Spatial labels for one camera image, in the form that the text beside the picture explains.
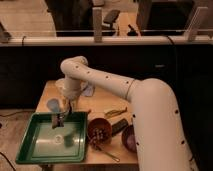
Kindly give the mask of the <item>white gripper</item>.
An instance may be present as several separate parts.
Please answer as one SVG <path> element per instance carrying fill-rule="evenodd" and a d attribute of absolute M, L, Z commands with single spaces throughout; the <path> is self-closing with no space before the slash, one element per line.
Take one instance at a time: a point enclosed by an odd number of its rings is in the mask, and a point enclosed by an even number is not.
<path fill-rule="evenodd" d="M 79 90 L 68 90 L 68 89 L 63 89 L 62 94 L 64 97 L 66 97 L 68 100 L 68 115 L 72 114 L 72 101 L 76 100 L 80 96 L 80 91 Z M 66 99 L 62 99 L 62 109 L 63 112 L 66 111 Z"/>

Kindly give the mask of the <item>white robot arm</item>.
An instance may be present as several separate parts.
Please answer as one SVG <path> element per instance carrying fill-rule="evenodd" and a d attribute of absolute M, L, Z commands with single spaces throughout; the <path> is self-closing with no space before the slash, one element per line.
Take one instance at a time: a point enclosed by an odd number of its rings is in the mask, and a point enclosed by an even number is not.
<path fill-rule="evenodd" d="M 87 81 L 132 105 L 139 171 L 199 171 L 184 135 L 171 87 L 160 79 L 137 80 L 92 69 L 83 56 L 62 61 L 63 95 L 75 100 Z"/>

